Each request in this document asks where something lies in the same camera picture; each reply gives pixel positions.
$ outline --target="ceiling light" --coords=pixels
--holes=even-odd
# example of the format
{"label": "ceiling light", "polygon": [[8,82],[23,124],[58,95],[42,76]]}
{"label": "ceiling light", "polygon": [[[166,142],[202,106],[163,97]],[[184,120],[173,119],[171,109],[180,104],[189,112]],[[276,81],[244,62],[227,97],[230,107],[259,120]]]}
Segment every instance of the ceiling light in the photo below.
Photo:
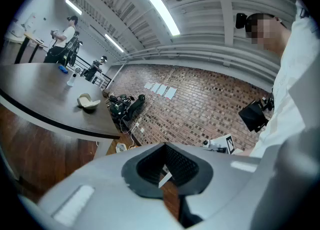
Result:
{"label": "ceiling light", "polygon": [[173,36],[180,35],[180,31],[179,31],[174,19],[170,15],[168,9],[166,8],[166,6],[162,2],[162,0],[150,0],[150,2],[153,4],[153,6],[159,12],[159,14],[162,17],[163,21],[165,22],[165,24],[169,28],[171,34]]}
{"label": "ceiling light", "polygon": [[82,14],[82,11],[78,9],[71,1],[65,0],[66,4],[68,4],[72,9],[74,9],[78,14]]}
{"label": "ceiling light", "polygon": [[119,51],[124,52],[124,50],[122,48],[120,48],[120,46],[118,44],[116,44],[116,42],[114,40],[112,40],[107,34],[105,34],[104,36],[107,37],[108,40],[110,42],[112,42],[114,46],[116,46],[118,48]]}

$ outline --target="railing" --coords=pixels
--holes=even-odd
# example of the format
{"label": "railing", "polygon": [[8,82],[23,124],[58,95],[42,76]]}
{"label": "railing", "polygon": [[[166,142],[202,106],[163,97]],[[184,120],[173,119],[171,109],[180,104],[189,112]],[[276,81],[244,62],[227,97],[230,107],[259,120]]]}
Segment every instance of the railing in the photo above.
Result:
{"label": "railing", "polygon": [[[76,69],[76,68],[80,68],[81,69],[81,73],[84,71],[84,70],[88,70],[88,68],[90,67],[91,65],[85,61],[84,59],[82,59],[81,57],[79,57],[78,55],[76,56],[76,59],[75,59],[75,63],[74,65],[71,67],[70,65],[68,65],[67,67],[72,69],[73,71]],[[104,83],[103,85],[101,86],[101,89],[105,89],[108,84],[110,83],[111,81],[111,78],[109,78],[108,76],[106,76],[105,74],[101,73],[103,75],[103,78],[104,78]],[[93,81],[91,81],[93,84],[97,85],[97,86],[100,86],[101,84],[101,80],[99,78],[97,78],[96,76],[93,77]]]}

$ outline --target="dark table top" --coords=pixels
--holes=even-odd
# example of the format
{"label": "dark table top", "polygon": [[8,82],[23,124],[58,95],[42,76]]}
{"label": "dark table top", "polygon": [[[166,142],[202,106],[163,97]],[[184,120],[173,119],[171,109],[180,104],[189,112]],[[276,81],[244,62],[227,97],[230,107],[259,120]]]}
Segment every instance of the dark table top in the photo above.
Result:
{"label": "dark table top", "polygon": [[[77,76],[74,86],[59,64],[21,63],[0,66],[0,95],[25,113],[58,128],[88,136],[119,139],[108,107],[97,85]],[[88,93],[101,100],[95,110],[78,107],[77,98]]]}

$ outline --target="person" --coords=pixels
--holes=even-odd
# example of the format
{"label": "person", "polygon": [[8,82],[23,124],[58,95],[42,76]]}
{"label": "person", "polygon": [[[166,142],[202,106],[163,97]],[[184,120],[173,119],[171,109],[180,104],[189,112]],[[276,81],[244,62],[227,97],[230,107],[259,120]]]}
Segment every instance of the person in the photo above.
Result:
{"label": "person", "polygon": [[319,30],[301,0],[291,31],[280,18],[255,13],[244,21],[246,34],[253,44],[280,58],[280,70],[273,84],[274,111],[255,147],[239,155],[262,158],[269,146],[281,145],[305,129],[303,118],[289,94],[289,89],[309,68],[320,53]]}
{"label": "person", "polygon": [[54,33],[51,31],[52,38],[55,39],[55,43],[53,44],[52,48],[49,49],[44,63],[59,63],[64,65],[64,50],[66,44],[71,40],[71,38],[75,35],[76,32],[76,25],[78,23],[77,16],[68,17],[68,28],[63,31],[62,34]]}
{"label": "person", "polygon": [[86,71],[86,73],[84,73],[85,79],[87,81],[91,82],[92,78],[95,76],[95,73],[97,71],[100,73],[102,72],[102,70],[99,67],[100,67],[100,65],[102,65],[106,61],[107,61],[106,56],[102,56],[100,60],[93,61],[92,65],[89,67],[89,69]]}

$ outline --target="brick wall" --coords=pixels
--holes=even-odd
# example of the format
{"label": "brick wall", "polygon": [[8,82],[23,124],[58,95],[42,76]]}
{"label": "brick wall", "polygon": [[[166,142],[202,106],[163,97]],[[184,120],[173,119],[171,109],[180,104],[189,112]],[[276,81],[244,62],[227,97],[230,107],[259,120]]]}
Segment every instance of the brick wall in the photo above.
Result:
{"label": "brick wall", "polygon": [[[164,84],[167,90],[173,87],[177,91],[169,100],[144,88],[146,82]],[[135,99],[145,94],[143,107],[127,123],[133,126],[139,121],[133,134],[142,145],[172,141],[202,146],[206,139],[231,134],[235,146],[242,150],[254,146],[259,133],[248,131],[238,111],[252,100],[267,96],[264,90],[224,74],[151,64],[123,67],[110,94],[127,94]]]}

